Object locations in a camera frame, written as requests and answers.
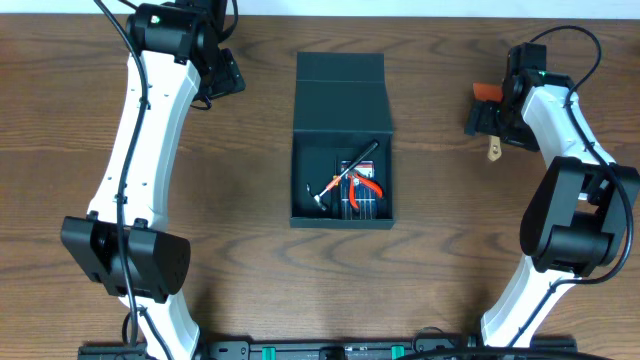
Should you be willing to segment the black gift box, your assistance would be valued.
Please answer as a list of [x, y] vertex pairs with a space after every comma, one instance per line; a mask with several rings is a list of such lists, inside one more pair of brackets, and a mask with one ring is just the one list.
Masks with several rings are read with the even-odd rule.
[[[393, 124], [381, 53], [300, 52], [297, 55], [290, 176], [293, 228], [389, 230], [393, 227]], [[375, 181], [384, 191], [373, 220], [341, 218], [340, 185], [327, 192], [322, 211], [307, 191], [318, 194], [373, 140]]]

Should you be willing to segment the orange scraper wooden handle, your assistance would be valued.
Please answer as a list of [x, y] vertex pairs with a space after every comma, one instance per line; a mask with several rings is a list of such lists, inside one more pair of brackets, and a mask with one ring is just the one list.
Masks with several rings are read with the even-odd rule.
[[[494, 101], [500, 102], [503, 97], [502, 87], [500, 85], [474, 83], [473, 84], [474, 98], [480, 101]], [[489, 150], [487, 152], [487, 158], [494, 162], [498, 160], [502, 155], [500, 138], [495, 135], [489, 136]]]

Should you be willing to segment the small claw hammer black grip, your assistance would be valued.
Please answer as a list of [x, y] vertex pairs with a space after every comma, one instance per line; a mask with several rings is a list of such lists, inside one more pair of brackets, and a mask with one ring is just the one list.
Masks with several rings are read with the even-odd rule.
[[356, 157], [355, 160], [351, 161], [349, 166], [344, 169], [339, 175], [335, 175], [333, 177], [333, 179], [324, 187], [324, 189], [318, 193], [318, 194], [312, 194], [311, 193], [311, 187], [310, 184], [307, 184], [307, 191], [309, 192], [310, 196], [313, 198], [313, 200], [315, 201], [316, 205], [322, 210], [322, 211], [326, 211], [327, 210], [327, 205], [322, 201], [322, 197], [329, 192], [330, 190], [332, 190], [334, 187], [336, 187], [340, 181], [347, 177], [349, 174], [355, 176], [354, 171], [355, 168], [368, 156], [370, 155], [374, 150], [376, 150], [379, 146], [379, 142], [377, 140], [373, 140], [371, 142], [371, 144], [366, 148], [366, 150], [364, 152], [362, 152], [360, 155], [358, 155]]

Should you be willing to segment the precision screwdriver set case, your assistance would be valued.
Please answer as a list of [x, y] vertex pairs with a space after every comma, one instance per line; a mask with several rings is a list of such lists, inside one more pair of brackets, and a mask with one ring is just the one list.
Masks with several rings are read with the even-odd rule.
[[[355, 168], [355, 171], [359, 172], [364, 177], [375, 181], [375, 166], [373, 161], [361, 162]], [[349, 185], [350, 179], [347, 176], [340, 185], [341, 218], [343, 220], [373, 220], [378, 213], [377, 201], [380, 198], [378, 198], [371, 190], [358, 187], [357, 198], [359, 200], [360, 211], [356, 212], [349, 204]]]

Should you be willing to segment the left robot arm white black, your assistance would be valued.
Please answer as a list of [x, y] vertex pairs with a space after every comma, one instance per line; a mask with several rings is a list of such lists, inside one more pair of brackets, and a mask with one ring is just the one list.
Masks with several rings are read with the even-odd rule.
[[60, 238], [95, 283], [128, 309], [117, 347], [81, 348], [99, 359], [206, 359], [209, 345], [183, 292], [187, 239], [168, 230], [168, 198], [188, 112], [241, 92], [226, 40], [238, 6], [223, 0], [135, 5], [114, 27], [129, 52], [126, 98], [104, 177], [82, 217]]

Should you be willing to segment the red handled cutting pliers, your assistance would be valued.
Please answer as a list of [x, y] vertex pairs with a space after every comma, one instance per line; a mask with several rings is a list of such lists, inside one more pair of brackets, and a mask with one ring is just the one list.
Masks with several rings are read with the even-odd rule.
[[374, 180], [371, 180], [367, 177], [364, 177], [357, 171], [351, 171], [348, 173], [348, 178], [350, 179], [349, 185], [349, 204], [353, 210], [356, 212], [360, 211], [359, 200], [357, 198], [357, 188], [366, 188], [371, 190], [378, 198], [384, 197], [384, 191], [380, 185], [378, 185]]

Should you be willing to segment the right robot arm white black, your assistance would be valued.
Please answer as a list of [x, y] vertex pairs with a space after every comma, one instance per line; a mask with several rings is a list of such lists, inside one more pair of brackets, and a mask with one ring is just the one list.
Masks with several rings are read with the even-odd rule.
[[496, 304], [481, 318], [489, 347], [529, 347], [556, 302], [611, 263], [639, 193], [639, 173], [615, 162], [585, 120], [569, 76], [546, 68], [547, 49], [510, 49], [501, 85], [476, 83], [466, 134], [542, 154], [546, 173], [520, 224], [523, 255]]

